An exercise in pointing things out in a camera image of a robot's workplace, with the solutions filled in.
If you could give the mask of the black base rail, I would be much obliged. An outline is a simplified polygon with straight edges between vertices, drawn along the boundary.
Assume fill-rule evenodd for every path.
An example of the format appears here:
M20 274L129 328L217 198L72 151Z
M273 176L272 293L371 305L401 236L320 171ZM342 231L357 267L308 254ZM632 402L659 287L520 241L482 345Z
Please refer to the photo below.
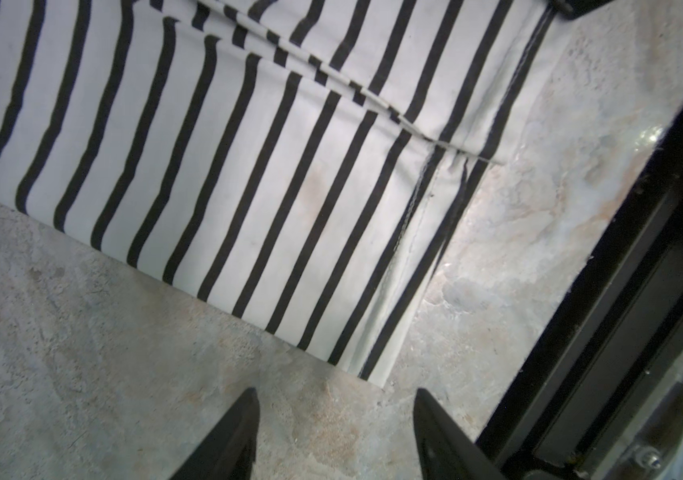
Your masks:
M683 108L477 439L481 479L659 479L683 444Z

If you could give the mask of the black white striped tank top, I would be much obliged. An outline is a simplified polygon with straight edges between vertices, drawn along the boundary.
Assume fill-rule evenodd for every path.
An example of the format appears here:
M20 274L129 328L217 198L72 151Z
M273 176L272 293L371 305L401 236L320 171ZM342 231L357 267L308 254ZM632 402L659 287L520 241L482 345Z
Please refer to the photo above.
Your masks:
M547 1L0 1L0 203L383 385L569 29Z

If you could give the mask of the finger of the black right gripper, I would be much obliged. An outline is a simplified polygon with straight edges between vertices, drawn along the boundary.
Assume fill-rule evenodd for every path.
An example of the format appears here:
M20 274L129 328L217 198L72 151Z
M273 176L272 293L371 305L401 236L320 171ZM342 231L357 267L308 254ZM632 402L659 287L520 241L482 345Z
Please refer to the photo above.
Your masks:
M613 0L549 0L549 3L563 18L567 20L579 19Z

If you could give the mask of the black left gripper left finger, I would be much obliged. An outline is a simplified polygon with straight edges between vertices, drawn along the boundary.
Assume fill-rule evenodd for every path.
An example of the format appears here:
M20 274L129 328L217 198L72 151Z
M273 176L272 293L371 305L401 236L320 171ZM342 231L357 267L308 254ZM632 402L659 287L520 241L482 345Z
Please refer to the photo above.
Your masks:
M249 387L170 479L250 479L256 462L258 428L257 391Z

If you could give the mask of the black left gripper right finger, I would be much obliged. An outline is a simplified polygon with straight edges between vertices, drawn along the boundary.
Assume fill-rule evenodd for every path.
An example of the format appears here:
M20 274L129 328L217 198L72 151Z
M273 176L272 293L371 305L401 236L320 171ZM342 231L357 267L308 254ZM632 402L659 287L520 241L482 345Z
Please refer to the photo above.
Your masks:
M415 394L413 429L423 479L505 479L425 388Z

